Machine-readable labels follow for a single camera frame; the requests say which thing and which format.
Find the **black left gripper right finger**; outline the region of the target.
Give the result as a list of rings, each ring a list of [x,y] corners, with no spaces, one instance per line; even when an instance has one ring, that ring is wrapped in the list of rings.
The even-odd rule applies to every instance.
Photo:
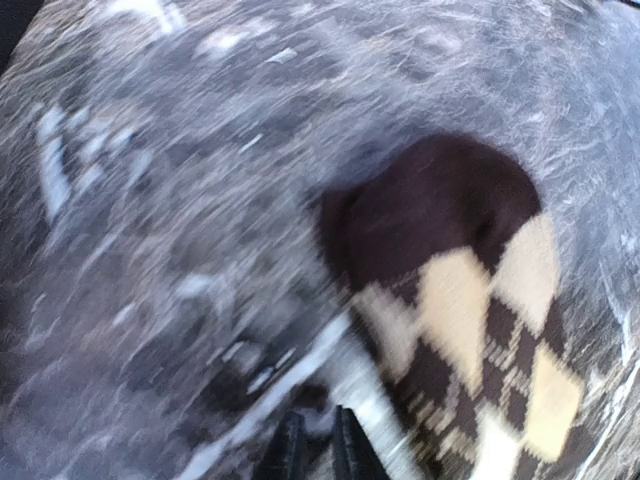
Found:
[[[352,409],[337,407],[331,445],[335,479],[390,479]]]

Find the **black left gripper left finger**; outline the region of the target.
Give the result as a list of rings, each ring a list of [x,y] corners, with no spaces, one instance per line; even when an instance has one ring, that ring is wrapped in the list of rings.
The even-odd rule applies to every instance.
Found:
[[[304,417],[288,411],[279,422],[265,453],[255,467],[253,480],[302,480],[308,468]]]

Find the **brown argyle sock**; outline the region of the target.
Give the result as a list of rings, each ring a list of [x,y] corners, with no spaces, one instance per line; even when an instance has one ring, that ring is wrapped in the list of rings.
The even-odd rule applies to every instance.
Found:
[[[592,440],[553,223],[512,157],[427,136],[375,177],[324,192],[319,227],[423,470],[575,475]]]

